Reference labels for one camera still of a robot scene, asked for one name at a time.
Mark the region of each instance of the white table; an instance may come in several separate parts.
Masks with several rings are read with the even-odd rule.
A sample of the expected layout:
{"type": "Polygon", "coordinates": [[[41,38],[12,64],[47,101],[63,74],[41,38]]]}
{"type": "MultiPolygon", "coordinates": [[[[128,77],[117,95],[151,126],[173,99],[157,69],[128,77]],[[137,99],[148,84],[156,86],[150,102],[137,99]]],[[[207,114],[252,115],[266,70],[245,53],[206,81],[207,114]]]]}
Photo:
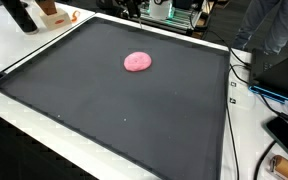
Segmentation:
{"type": "Polygon", "coordinates": [[[39,17],[41,8],[39,8],[35,1],[26,0],[25,2],[29,4],[29,7],[26,9],[39,28],[39,33],[35,35],[25,35],[4,6],[0,6],[0,71],[95,14],[91,11],[57,3],[56,7],[65,10],[71,18],[75,10],[78,10],[81,14],[77,22],[73,23],[72,26],[68,25],[53,31],[48,31],[39,17]]]}
{"type": "MultiPolygon", "coordinates": [[[[139,27],[137,23],[110,17],[103,14],[96,14],[93,17],[101,17],[116,22],[127,24],[134,27],[139,27]]],[[[164,30],[148,27],[143,25],[143,28],[161,33],[167,36],[177,37],[179,39],[191,41],[197,44],[213,47],[216,49],[226,50],[226,47],[208,43],[205,41],[193,39],[183,35],[167,32],[164,30]]],[[[10,72],[15,67],[24,63],[38,52],[35,52],[19,62],[16,66],[10,68],[10,72]]],[[[237,55],[245,61],[249,61],[251,55],[249,53],[236,51],[237,55]]],[[[237,64],[238,61],[231,58],[232,64],[237,64]]],[[[247,79],[248,74],[237,69],[237,73],[242,78],[247,79]]],[[[237,153],[240,166],[240,179],[252,179],[253,171],[257,159],[262,154],[267,145],[272,139],[264,132],[261,127],[261,122],[269,117],[272,113],[265,105],[247,90],[247,87],[239,82],[233,74],[230,76],[230,81],[237,83],[237,87],[229,87],[229,97],[237,100],[237,104],[230,104],[230,112],[233,123],[233,131],[237,146],[237,153]]],[[[273,103],[274,108],[280,108],[279,104],[273,103]]],[[[17,103],[16,101],[0,94],[0,117],[5,119],[10,124],[19,128],[39,142],[48,146],[58,154],[75,163],[82,169],[86,170],[98,179],[107,180],[146,180],[158,179],[155,175],[133,164],[132,162],[116,155],[115,153],[99,146],[98,144],[88,140],[85,137],[67,129],[66,127],[56,123],[55,121],[45,117],[26,106],[17,103]]],[[[277,145],[273,148],[273,153],[278,153],[285,157],[286,154],[277,145]]],[[[236,169],[234,163],[234,154],[230,139],[230,131],[225,127],[224,146],[222,156],[222,174],[223,180],[236,179],[236,169]]],[[[259,179],[275,179],[274,176],[267,172],[267,166],[260,171],[259,179]]]]}

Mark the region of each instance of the person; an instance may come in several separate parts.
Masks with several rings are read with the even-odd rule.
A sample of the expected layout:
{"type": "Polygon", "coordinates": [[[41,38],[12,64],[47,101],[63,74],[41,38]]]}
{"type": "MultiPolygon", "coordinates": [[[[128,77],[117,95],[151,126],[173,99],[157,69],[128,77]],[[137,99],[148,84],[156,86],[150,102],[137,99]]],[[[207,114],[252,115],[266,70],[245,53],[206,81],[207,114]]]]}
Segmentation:
{"type": "Polygon", "coordinates": [[[245,46],[263,22],[265,16],[281,1],[273,24],[260,47],[266,54],[279,54],[288,41],[288,0],[252,0],[232,47],[245,50],[245,46]]]}

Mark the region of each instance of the red label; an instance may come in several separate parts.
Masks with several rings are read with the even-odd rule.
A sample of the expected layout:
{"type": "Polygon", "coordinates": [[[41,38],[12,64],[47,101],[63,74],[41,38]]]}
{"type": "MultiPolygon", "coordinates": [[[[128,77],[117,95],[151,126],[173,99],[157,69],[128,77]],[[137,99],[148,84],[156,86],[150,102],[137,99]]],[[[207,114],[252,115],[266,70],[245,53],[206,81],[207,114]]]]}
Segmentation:
{"type": "Polygon", "coordinates": [[[61,24],[62,22],[64,22],[64,19],[60,19],[60,20],[56,21],[55,24],[61,24]]]}

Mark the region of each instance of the pink play dough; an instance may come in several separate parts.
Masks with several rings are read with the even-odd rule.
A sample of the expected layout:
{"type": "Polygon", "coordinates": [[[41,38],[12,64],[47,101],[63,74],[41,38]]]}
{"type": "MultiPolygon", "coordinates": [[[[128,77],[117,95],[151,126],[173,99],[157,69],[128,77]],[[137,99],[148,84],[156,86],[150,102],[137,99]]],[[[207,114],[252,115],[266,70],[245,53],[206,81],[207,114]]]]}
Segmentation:
{"type": "Polygon", "coordinates": [[[151,57],[143,52],[135,52],[125,58],[124,67],[128,71],[142,71],[152,64],[151,57]]]}

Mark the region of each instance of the black tray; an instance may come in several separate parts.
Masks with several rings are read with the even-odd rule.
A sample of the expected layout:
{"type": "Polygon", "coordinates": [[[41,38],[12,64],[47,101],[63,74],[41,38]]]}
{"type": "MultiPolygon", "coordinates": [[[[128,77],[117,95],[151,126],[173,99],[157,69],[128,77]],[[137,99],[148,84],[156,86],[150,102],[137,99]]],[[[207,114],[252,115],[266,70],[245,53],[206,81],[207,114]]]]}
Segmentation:
{"type": "Polygon", "coordinates": [[[162,179],[220,179],[228,65],[228,52],[92,18],[0,92],[162,179]],[[126,71],[134,51],[152,66],[126,71]]]}

